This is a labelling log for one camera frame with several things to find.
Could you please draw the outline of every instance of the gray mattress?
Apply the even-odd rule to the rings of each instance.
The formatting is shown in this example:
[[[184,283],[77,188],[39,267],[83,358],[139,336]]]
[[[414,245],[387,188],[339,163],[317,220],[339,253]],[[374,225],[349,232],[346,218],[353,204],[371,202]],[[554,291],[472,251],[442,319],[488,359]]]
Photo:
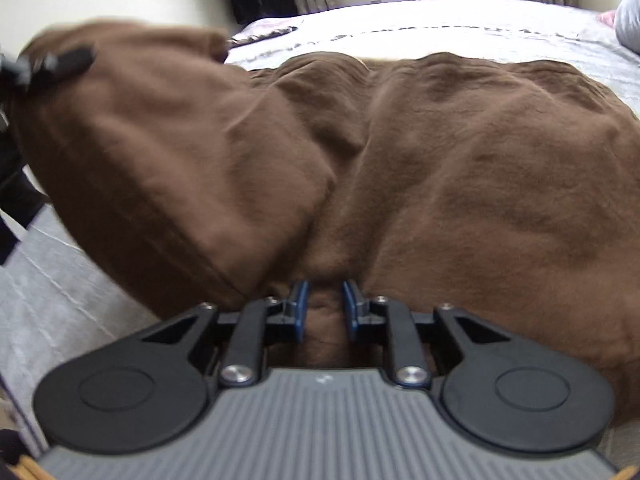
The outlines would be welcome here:
[[[640,58],[585,10],[507,0],[427,0],[331,10],[287,20],[298,30],[231,51],[227,62],[275,67],[318,50],[383,59],[450,51],[501,62],[554,59],[607,84],[640,111]],[[34,451],[46,446],[31,411],[42,376],[155,321],[85,257],[52,209],[0,268],[0,371]],[[640,463],[640,422],[607,433],[618,465]]]

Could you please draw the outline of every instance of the wrinkled fabric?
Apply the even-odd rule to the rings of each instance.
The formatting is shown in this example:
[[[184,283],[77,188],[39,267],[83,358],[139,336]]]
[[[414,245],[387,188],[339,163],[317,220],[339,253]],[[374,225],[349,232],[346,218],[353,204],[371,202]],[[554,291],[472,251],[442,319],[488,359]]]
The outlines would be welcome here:
[[[361,364],[338,284],[447,302],[574,355],[640,415],[640,125],[569,65],[434,54],[226,66],[226,38],[98,23],[91,69],[12,103],[82,248],[161,317],[315,287],[295,362]]]
[[[616,37],[622,46],[640,53],[640,0],[622,0],[616,11]]]

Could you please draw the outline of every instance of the folded brown cloth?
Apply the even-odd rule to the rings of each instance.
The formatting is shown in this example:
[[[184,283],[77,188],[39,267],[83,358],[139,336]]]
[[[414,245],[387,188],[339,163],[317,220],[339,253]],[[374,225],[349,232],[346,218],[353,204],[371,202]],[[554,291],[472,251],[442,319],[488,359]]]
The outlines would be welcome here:
[[[90,70],[12,103],[28,163],[78,243],[163,317],[314,285],[308,365],[359,360],[338,284],[448,302],[572,354],[640,415],[640,123],[551,61],[434,54],[225,66],[209,30],[98,23],[27,54]]]

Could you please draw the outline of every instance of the silver bolt head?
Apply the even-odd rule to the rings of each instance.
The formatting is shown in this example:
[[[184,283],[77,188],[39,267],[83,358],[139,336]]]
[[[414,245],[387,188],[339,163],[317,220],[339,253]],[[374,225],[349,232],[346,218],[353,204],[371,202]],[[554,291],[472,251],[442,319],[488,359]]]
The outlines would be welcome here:
[[[223,368],[220,375],[225,381],[241,384],[250,380],[254,376],[254,373],[248,366],[229,365]]]
[[[396,372],[396,379],[407,386],[417,386],[427,380],[427,370],[419,366],[405,366]]]

